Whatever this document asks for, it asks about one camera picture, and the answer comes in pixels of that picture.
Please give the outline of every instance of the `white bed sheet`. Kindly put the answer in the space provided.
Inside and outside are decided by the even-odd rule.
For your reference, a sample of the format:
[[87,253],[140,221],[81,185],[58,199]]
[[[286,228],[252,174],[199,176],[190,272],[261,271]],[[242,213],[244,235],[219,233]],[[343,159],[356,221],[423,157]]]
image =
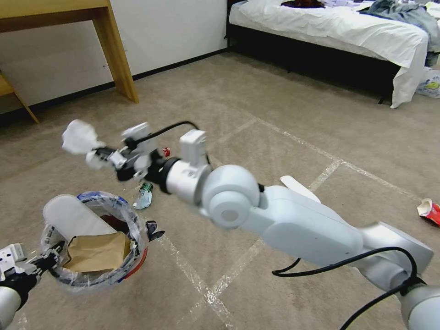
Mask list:
[[296,9],[280,6],[283,1],[237,3],[232,6],[229,22],[393,62],[401,68],[393,80],[391,108],[411,101],[423,75],[428,47],[425,31],[410,24],[362,15],[348,7]]

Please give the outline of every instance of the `table leg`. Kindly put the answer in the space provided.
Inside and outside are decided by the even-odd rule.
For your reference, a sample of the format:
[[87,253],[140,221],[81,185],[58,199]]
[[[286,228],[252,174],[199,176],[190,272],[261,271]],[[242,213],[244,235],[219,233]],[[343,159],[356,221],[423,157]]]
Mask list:
[[131,101],[139,103],[138,93],[134,87],[121,36],[109,1],[108,7],[94,9],[92,20],[117,90]]

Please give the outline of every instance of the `clothing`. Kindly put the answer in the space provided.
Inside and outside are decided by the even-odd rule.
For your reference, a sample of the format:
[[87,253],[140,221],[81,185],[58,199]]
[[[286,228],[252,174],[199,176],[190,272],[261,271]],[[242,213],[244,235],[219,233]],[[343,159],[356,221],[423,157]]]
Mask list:
[[286,1],[281,4],[281,6],[292,7],[292,8],[325,8],[322,2],[318,0],[293,0]]
[[360,13],[405,22],[421,28],[429,37],[425,65],[432,66],[437,63],[440,53],[440,29],[436,19],[427,13],[424,6],[415,2],[400,4],[395,0],[376,0],[371,7]]

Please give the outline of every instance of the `plastic bag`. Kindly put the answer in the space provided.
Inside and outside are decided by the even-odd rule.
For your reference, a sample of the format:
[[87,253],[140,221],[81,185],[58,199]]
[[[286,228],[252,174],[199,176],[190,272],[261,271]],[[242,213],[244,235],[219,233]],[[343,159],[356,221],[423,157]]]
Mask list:
[[105,146],[105,143],[97,139],[98,135],[92,125],[75,119],[63,133],[62,148],[71,154],[87,154],[94,148]]
[[440,98],[440,71],[432,70],[425,67],[422,82],[418,85],[416,93],[432,97]]
[[[118,226],[118,231],[126,233],[132,241],[130,253],[119,268],[104,274],[72,272],[62,266],[57,266],[50,273],[67,290],[72,292],[103,288],[120,283],[136,271],[145,260],[147,252],[145,225],[122,197],[108,192],[91,191],[78,195],[78,199],[99,217],[107,222],[110,221],[112,226]],[[43,230],[41,248],[43,251],[46,251],[54,244],[63,240],[64,237],[53,226],[47,225]],[[61,253],[62,258],[67,258],[66,248],[67,244]]]

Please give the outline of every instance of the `wooden table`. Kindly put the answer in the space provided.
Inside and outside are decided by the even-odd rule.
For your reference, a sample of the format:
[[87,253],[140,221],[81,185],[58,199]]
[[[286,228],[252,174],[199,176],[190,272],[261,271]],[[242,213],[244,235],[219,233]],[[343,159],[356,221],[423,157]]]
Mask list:
[[109,0],[0,0],[0,33],[92,20],[117,90],[139,103]]

